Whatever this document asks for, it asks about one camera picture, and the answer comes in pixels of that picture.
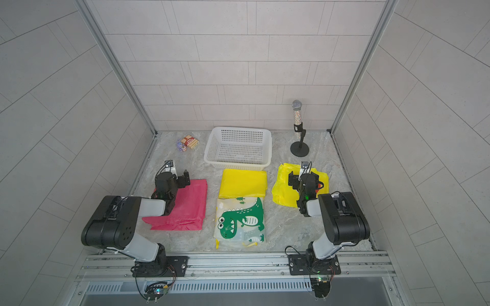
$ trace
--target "small box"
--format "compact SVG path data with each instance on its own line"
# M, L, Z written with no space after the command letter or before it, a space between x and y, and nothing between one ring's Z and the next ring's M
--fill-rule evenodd
M180 142L185 144L186 146L188 146L191 149L194 149L195 146L197 146L197 144L199 143L199 141L197 139L195 139L194 137L192 137L191 135L187 135Z

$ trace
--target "dinosaur print cloth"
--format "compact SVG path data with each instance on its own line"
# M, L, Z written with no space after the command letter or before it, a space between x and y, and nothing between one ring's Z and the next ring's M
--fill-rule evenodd
M264 237L264 198L237 197L218 199L216 206L216 240L237 247L262 243Z

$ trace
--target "pink cloth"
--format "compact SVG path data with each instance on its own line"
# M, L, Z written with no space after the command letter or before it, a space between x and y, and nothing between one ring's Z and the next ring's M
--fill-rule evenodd
M200 231L206 213L206 180L191 180L191 184L177 191L175 207L168 216L144 217L152 230Z

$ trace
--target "green dinosaur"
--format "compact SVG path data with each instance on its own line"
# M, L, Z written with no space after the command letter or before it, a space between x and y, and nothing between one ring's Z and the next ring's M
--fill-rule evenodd
M242 227L244 225L258 226L259 231L262 231L264 229L264 208L260 198L257 198L254 206L250 208L232 209L223 212L218 219L218 229L223 238L231 239L236 235L235 227L238 226L237 221L241 222Z
M262 241L262 242L264 242L264 234L261 234L260 235L260 238L259 237L252 237L248 241L250 241L250 242L252 242L252 241Z

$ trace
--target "laundry basket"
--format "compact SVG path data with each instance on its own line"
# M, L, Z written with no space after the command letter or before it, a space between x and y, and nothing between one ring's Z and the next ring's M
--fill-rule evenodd
M264 129L215 127L204 151L204 161L222 169L261 171L271 157L272 135Z

